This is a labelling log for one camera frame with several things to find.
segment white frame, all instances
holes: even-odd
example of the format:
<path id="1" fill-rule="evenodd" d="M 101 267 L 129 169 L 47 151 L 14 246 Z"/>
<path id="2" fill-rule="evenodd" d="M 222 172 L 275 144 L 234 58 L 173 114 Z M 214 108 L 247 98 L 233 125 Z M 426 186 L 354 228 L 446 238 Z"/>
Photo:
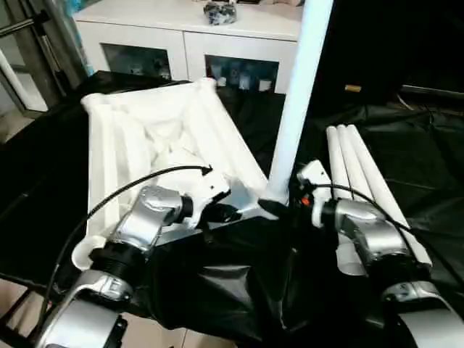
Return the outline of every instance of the white frame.
<path id="1" fill-rule="evenodd" d="M 278 62 L 274 91 L 286 93 L 296 42 L 203 33 L 184 33 L 184 38 L 189 80 L 206 76 L 205 55 Z"/>
<path id="2" fill-rule="evenodd" d="M 95 70 L 110 71 L 101 44 L 165 49 L 173 80 L 188 80 L 181 31 L 95 22 L 76 22 L 84 52 Z"/>

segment bundle of white tubes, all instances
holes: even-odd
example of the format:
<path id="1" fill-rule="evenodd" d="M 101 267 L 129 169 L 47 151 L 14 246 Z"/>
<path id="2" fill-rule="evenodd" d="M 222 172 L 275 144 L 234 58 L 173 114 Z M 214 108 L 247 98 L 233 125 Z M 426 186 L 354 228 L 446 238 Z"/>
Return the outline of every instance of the bundle of white tubes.
<path id="1" fill-rule="evenodd" d="M 326 133 L 333 183 L 360 191 L 378 203 L 397 222 L 409 227 L 356 127 L 331 126 L 327 128 Z M 339 189 L 333 190 L 333 195 L 334 198 L 363 200 L 356 195 L 352 196 L 348 191 Z M 424 247 L 412 234 L 406 232 L 405 235 L 419 262 L 431 265 L 430 257 Z M 353 243 L 342 235 L 337 249 L 337 260 L 341 272 L 352 276 L 365 274 Z"/>

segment black plastic sheet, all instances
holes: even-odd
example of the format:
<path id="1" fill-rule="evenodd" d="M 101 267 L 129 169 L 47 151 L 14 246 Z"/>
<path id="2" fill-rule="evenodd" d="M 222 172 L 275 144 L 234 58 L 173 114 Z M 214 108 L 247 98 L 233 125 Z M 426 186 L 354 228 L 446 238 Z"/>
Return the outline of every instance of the black plastic sheet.
<path id="1" fill-rule="evenodd" d="M 2 278 L 42 292 L 62 243 L 86 212 L 88 120 L 79 98 L 159 84 L 100 72 L 0 148 L 1 214 L 16 197 L 24 197 L 14 213 L 0 219 Z M 283 96 L 218 93 L 267 174 Z M 360 105 L 311 112 L 296 169 L 315 158 L 328 169 L 325 129 L 339 123 L 358 126 L 411 226 L 464 276 L 464 119 Z M 432 258 L 433 277 L 464 312 L 455 282 Z M 69 253 L 67 260 L 61 283 L 77 275 Z M 168 328 L 183 326 L 246 346 L 291 347 L 300 339 L 328 347 L 386 342 L 368 281 L 341 275 L 334 251 L 314 230 L 264 219 L 156 250 L 128 310 L 153 315 Z"/>

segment floor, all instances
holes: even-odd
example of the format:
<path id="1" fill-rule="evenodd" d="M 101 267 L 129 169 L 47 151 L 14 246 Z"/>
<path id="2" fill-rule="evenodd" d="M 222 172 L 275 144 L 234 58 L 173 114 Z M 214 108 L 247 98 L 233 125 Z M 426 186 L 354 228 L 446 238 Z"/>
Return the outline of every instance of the floor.
<path id="1" fill-rule="evenodd" d="M 0 144 L 7 142 L 24 127 L 33 122 L 18 110 L 11 110 L 0 115 Z"/>
<path id="2" fill-rule="evenodd" d="M 0 315 L 3 315 L 23 293 L 23 286 L 0 280 Z M 40 311 L 42 297 L 33 294 L 9 322 L 9 327 L 26 336 L 34 327 Z M 138 318 L 127 313 L 128 330 L 123 348 L 232 348 L 235 345 L 218 337 L 207 336 L 185 328 L 169 331 L 154 320 Z M 0 348 L 9 347 L 0 342 Z"/>

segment white vertical pole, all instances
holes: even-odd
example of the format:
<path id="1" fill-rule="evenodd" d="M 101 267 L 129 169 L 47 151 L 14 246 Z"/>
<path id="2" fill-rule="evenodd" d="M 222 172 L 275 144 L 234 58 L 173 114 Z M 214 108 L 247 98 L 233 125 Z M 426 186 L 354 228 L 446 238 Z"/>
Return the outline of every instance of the white vertical pole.
<path id="1" fill-rule="evenodd" d="M 310 103 L 334 0 L 306 0 L 290 86 L 278 130 L 265 198 L 286 204 L 289 179 Z"/>

